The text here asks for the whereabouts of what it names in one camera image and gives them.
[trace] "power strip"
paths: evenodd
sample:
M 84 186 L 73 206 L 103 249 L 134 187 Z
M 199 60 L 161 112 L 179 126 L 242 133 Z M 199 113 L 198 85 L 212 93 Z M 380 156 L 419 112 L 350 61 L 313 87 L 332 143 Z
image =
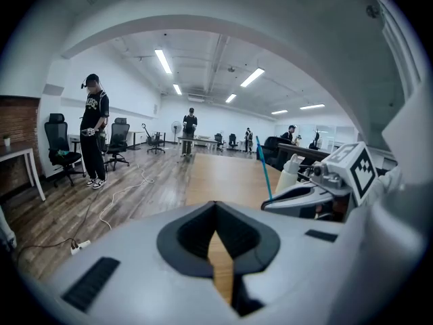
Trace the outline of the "power strip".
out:
M 78 244 L 78 248 L 70 248 L 70 253 L 72 254 L 72 255 L 75 255 L 75 254 L 77 254 L 81 249 L 84 249 L 84 248 L 86 248 L 88 245 L 90 245 L 90 241 L 86 241 L 86 242 L 83 242 L 83 243 L 79 243 Z

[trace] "fluorescent light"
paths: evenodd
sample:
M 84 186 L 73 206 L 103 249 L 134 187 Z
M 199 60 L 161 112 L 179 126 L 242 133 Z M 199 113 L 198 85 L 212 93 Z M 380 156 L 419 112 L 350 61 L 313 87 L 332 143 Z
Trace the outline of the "fluorescent light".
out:
M 271 114 L 281 114 L 281 113 L 287 113 L 287 110 L 272 112 Z
M 325 107 L 324 104 L 299 107 L 300 110 L 309 110 L 310 108 Z
M 257 77 L 259 77 L 265 70 L 263 70 L 262 68 L 258 68 L 257 70 L 255 70 L 242 84 L 241 87 L 246 87 L 247 85 L 249 85 L 254 79 L 256 79 Z
M 225 100 L 225 101 L 229 104 L 234 98 L 236 98 L 236 94 L 231 94 L 229 96 L 229 98 L 227 100 Z
M 165 58 L 164 52 L 161 49 L 155 50 L 156 55 L 158 56 L 158 59 L 161 62 L 162 67 L 164 68 L 164 71 L 166 73 L 171 73 L 170 66 L 168 66 L 167 59 Z
M 176 93 L 178 93 L 179 95 L 182 95 L 181 88 L 179 88 L 179 86 L 177 84 L 174 84 L 173 87 L 175 88 Z

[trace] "white bottle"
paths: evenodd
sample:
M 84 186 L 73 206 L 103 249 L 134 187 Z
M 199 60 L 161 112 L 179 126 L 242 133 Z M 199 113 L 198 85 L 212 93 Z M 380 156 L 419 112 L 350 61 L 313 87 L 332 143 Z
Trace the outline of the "white bottle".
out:
M 277 184 L 277 188 L 275 189 L 275 193 L 282 191 L 290 186 L 294 186 L 296 181 L 298 180 L 298 171 L 299 171 L 299 161 L 298 155 L 293 154 L 290 160 L 284 164 L 283 171 L 279 176 L 279 181 Z

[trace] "white cable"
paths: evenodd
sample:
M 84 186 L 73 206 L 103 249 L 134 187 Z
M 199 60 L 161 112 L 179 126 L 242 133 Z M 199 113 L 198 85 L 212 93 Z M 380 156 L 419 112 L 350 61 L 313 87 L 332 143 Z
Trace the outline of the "white cable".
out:
M 103 220 L 102 219 L 102 215 L 114 204 L 114 197 L 115 197 L 115 195 L 116 194 L 119 194 L 119 193 L 121 193 L 121 192 L 124 192 L 124 191 L 126 191 L 126 190 L 129 190 L 129 189 L 132 189 L 132 188 L 137 188 L 137 187 L 139 187 L 139 186 L 142 186 L 145 182 L 147 182 L 147 183 L 154 183 L 155 181 L 153 180 L 153 179 L 148 179 L 148 178 L 146 178 L 146 177 L 144 177 L 144 170 L 137 164 L 137 168 L 138 169 L 140 169 L 140 170 L 142 170 L 143 172 L 141 172 L 141 176 L 142 176 L 142 178 L 143 178 L 143 181 L 140 183 L 140 184 L 137 184 L 136 186 L 129 186 L 129 187 L 127 187 L 127 188 L 125 188 L 124 190 L 120 190 L 120 191 L 118 191 L 118 192 L 115 192 L 114 194 L 113 194 L 113 197 L 112 197 L 112 200 L 111 200 L 111 203 L 101 212 L 101 214 L 99 215 L 99 220 L 100 221 L 102 221 L 103 223 L 105 223 L 105 224 L 107 224 L 108 225 L 108 227 L 110 228 L 110 230 L 112 229 L 112 227 L 111 227 L 111 225 L 110 225 L 110 223 L 108 223 L 108 221 L 105 221 L 105 220 Z

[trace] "blue rod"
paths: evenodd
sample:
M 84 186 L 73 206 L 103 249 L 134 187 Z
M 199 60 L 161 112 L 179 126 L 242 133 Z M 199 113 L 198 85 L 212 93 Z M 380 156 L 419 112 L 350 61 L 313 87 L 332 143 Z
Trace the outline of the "blue rod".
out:
M 256 136 L 256 140 L 257 140 L 258 154 L 260 156 L 260 160 L 262 160 L 263 172 L 265 173 L 266 184 L 268 185 L 269 200 L 272 200 L 271 184 L 269 183 L 268 171 L 266 170 L 266 164 L 265 164 L 265 157 L 263 156 L 262 146 L 260 145 L 258 136 Z

